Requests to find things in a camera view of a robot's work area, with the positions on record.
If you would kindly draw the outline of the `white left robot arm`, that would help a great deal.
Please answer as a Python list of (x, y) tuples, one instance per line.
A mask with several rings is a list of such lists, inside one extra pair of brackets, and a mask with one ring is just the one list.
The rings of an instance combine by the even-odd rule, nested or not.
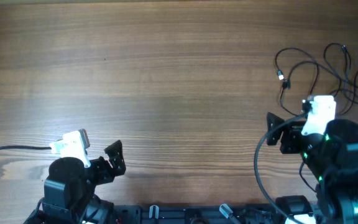
[(125, 174), (122, 142), (112, 143), (104, 152), (108, 159), (93, 159), (89, 168), (75, 157), (55, 160), (44, 182), (44, 197), (24, 223), (117, 223), (114, 204), (101, 200), (95, 188)]

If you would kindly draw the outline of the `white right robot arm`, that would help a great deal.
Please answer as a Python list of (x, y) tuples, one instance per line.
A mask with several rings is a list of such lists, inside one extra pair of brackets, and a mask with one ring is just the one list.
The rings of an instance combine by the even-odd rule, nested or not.
[(269, 146), (283, 154), (300, 154), (318, 180), (315, 191), (326, 223), (358, 223), (358, 124), (334, 119), (323, 133), (301, 134), (304, 121), (285, 122), (267, 113)]

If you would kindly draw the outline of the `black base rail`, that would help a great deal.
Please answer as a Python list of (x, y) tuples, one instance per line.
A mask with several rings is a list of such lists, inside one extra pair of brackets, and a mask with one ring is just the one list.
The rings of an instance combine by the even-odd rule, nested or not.
[(164, 207), (119, 205), (114, 209), (115, 224), (192, 224), (192, 223), (279, 223), (276, 211), (267, 204), (203, 207)]

